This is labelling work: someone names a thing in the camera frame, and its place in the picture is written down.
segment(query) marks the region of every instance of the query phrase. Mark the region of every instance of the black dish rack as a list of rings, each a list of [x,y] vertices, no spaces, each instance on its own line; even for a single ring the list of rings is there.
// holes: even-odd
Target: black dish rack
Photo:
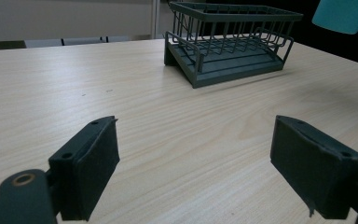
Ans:
[[[164,63],[179,65],[193,88],[282,70],[293,24],[303,16],[266,6],[180,2],[170,8]],[[279,49],[286,50],[282,58]]]

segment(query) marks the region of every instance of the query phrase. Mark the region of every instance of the wire basket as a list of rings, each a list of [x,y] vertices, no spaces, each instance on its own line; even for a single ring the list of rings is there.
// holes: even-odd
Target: wire basket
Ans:
[[[283,69],[302,14],[265,6],[170,3],[164,63],[179,65],[193,88]],[[282,58],[278,50],[284,49]]]

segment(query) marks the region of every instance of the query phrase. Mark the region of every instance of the wood grain surface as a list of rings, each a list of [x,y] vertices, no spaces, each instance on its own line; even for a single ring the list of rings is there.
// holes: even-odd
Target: wood grain surface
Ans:
[[[354,223],[309,217],[269,151],[276,115],[358,151],[358,63],[295,43],[282,71],[194,90],[163,56],[163,40],[0,50],[0,183],[114,115],[121,162],[89,223]]]

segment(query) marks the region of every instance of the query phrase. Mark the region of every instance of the teal object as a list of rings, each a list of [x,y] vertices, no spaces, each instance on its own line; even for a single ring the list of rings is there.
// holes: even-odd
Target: teal object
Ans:
[[[354,35],[358,32],[358,0],[321,0],[312,23],[328,30]]]

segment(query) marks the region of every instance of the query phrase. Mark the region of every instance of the metal wire rack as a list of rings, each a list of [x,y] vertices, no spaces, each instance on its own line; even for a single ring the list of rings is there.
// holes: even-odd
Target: metal wire rack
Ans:
[[[302,18],[265,6],[170,3],[170,8],[174,20],[165,34],[164,63],[179,65],[193,88],[282,70],[294,42],[290,32]]]

